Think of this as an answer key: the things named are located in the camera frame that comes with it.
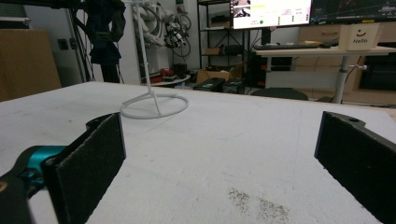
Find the keyboard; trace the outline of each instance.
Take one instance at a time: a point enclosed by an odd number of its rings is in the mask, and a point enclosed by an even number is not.
[[[271,49],[317,49],[317,45],[255,45],[253,46],[255,50],[271,50]]]

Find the black monitor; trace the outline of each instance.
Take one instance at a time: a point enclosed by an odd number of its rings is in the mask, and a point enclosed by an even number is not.
[[[233,29],[309,24],[311,0],[230,0]]]
[[[313,0],[310,24],[396,21],[396,0]]]

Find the stain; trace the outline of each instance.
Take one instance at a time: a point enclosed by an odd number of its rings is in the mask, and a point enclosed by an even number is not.
[[[229,189],[228,195],[232,204],[243,215],[256,217],[263,223],[289,223],[289,208],[270,202],[263,197],[250,196],[242,190]]]

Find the smiley face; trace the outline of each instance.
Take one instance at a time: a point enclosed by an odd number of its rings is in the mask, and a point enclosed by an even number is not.
[[[358,36],[358,37],[362,37],[364,35],[366,35],[366,33],[363,32],[362,30],[358,30],[358,33],[356,34],[356,36]]]

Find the black box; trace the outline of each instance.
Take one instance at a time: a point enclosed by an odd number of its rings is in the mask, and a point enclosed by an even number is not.
[[[194,86],[195,91],[216,91],[222,92],[222,85],[225,82],[224,78],[212,77],[196,86]]]
[[[245,94],[245,86],[239,78],[230,78],[223,84],[222,92],[232,94]]]

